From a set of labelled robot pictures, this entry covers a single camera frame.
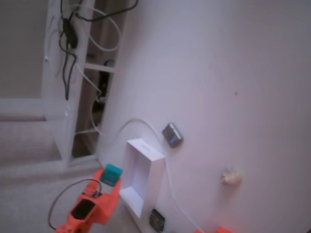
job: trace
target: orange object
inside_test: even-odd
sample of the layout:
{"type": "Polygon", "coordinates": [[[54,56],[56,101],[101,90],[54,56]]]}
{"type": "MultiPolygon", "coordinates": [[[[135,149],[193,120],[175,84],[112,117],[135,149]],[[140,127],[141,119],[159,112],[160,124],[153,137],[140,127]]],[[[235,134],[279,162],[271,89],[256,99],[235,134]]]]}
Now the orange object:
{"type": "Polygon", "coordinates": [[[216,231],[216,233],[232,233],[231,231],[227,230],[224,227],[219,227],[216,231]]]}
{"type": "MultiPolygon", "coordinates": [[[[93,178],[99,180],[103,171],[103,168],[98,170],[93,178]]],[[[87,233],[93,223],[105,224],[118,204],[120,184],[119,179],[110,194],[97,195],[98,183],[90,181],[68,213],[67,223],[59,226],[55,233],[87,233]]]]}
{"type": "Polygon", "coordinates": [[[228,229],[224,227],[219,227],[216,231],[216,233],[232,233],[232,231],[229,231],[228,229]]]}

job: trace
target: black cable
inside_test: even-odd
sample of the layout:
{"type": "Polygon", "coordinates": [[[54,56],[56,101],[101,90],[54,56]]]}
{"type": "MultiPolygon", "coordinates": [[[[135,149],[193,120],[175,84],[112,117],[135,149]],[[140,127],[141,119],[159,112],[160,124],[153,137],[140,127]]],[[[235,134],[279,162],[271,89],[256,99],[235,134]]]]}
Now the black cable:
{"type": "Polygon", "coordinates": [[[105,15],[105,16],[99,16],[99,17],[97,17],[97,18],[92,18],[92,19],[84,18],[83,16],[79,15],[79,13],[76,13],[75,15],[76,15],[79,19],[82,19],[82,20],[84,20],[84,21],[87,21],[87,22],[95,22],[95,21],[99,21],[99,20],[102,20],[102,19],[107,18],[107,17],[115,16],[115,15],[121,14],[121,13],[123,13],[123,12],[130,11],[130,10],[134,9],[137,5],[138,5],[138,0],[136,0],[136,2],[134,3],[134,5],[131,6],[131,7],[129,7],[129,8],[125,8],[125,9],[122,9],[122,10],[119,10],[119,11],[112,12],[112,13],[110,13],[110,14],[107,14],[107,15],[105,15]]]}
{"type": "Polygon", "coordinates": [[[63,34],[64,34],[64,31],[62,31],[61,34],[60,34],[60,36],[59,36],[58,45],[59,45],[60,49],[61,49],[63,52],[66,53],[65,62],[64,62],[64,66],[63,66],[63,83],[64,83],[64,86],[65,86],[65,99],[68,100],[68,99],[69,99],[69,90],[70,90],[71,74],[72,74],[72,70],[73,70],[74,64],[75,64],[76,61],[77,61],[77,56],[76,56],[76,54],[74,54],[74,53],[68,51],[68,43],[66,43],[66,49],[64,49],[64,48],[62,47],[61,39],[62,39],[63,34]],[[66,71],[66,65],[67,65],[67,62],[68,62],[68,55],[73,56],[73,62],[72,62],[71,67],[70,67],[69,76],[68,76],[68,81],[66,82],[66,79],[65,79],[65,71],[66,71]]]}
{"type": "Polygon", "coordinates": [[[54,199],[54,201],[52,202],[52,205],[50,207],[50,210],[49,210],[49,214],[48,214],[48,223],[49,223],[49,227],[51,227],[53,230],[56,230],[56,228],[54,226],[52,226],[51,224],[51,216],[52,216],[52,212],[53,212],[53,209],[54,209],[54,206],[56,204],[56,202],[58,201],[58,199],[68,190],[70,189],[71,187],[75,186],[76,184],[79,184],[83,181],[96,181],[99,185],[99,193],[102,192],[102,184],[96,180],[96,179],[83,179],[83,180],[80,180],[80,181],[77,181],[75,183],[72,183],[71,185],[67,186],[67,188],[65,188],[63,191],[61,191],[57,197],[54,199]]]}
{"type": "MultiPolygon", "coordinates": [[[[74,12],[71,12],[70,16],[69,16],[69,21],[71,20],[72,16],[73,16],[74,12]]],[[[60,1],[60,15],[61,15],[61,19],[62,21],[65,20],[65,18],[63,17],[63,0],[60,1]]],[[[62,36],[64,34],[64,31],[62,31],[60,33],[60,36],[59,36],[59,40],[58,40],[58,45],[60,47],[60,49],[66,53],[66,56],[65,56],[65,62],[64,62],[64,65],[63,65],[63,74],[62,74],[62,79],[63,79],[63,83],[64,83],[64,88],[65,88],[65,99],[68,100],[69,99],[69,91],[70,91],[70,81],[71,81],[71,75],[72,75],[72,70],[73,70],[73,67],[74,67],[74,64],[76,63],[77,61],[77,56],[72,53],[72,52],[69,52],[69,47],[68,47],[68,41],[66,41],[66,49],[64,49],[62,47],[62,44],[61,44],[61,39],[62,39],[62,36]],[[69,75],[68,75],[68,81],[66,82],[66,78],[65,78],[65,75],[66,75],[66,66],[67,66],[67,62],[68,62],[68,55],[71,55],[73,57],[73,62],[71,64],[71,67],[70,67],[70,70],[69,70],[69,75]]]]}

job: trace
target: white box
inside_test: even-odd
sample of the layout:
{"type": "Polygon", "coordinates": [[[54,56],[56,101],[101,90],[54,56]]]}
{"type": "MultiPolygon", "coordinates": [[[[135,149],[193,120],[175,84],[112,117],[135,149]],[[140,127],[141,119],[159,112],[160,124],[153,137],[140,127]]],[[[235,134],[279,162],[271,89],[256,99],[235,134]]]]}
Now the white box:
{"type": "Polygon", "coordinates": [[[120,197],[140,219],[156,205],[165,159],[142,139],[127,141],[125,151],[120,197]]]}

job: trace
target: screen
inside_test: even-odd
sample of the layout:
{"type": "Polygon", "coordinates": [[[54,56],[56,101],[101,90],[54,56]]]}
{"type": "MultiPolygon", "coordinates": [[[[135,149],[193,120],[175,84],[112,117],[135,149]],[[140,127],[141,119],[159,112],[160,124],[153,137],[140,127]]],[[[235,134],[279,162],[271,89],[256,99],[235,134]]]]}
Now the screen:
{"type": "Polygon", "coordinates": [[[94,202],[87,200],[87,199],[82,199],[82,201],[80,201],[80,203],[77,204],[77,206],[73,209],[73,211],[71,212],[71,215],[75,219],[83,220],[87,217],[89,212],[91,212],[94,206],[95,206],[94,202]]]}

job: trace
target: teal block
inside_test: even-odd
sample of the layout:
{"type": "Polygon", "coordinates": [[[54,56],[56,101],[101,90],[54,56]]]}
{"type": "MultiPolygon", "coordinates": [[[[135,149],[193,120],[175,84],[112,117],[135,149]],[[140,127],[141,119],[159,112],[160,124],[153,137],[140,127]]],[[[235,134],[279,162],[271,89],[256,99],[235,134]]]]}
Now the teal block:
{"type": "Polygon", "coordinates": [[[101,175],[100,181],[114,187],[121,176],[123,170],[112,164],[107,164],[101,175]]]}

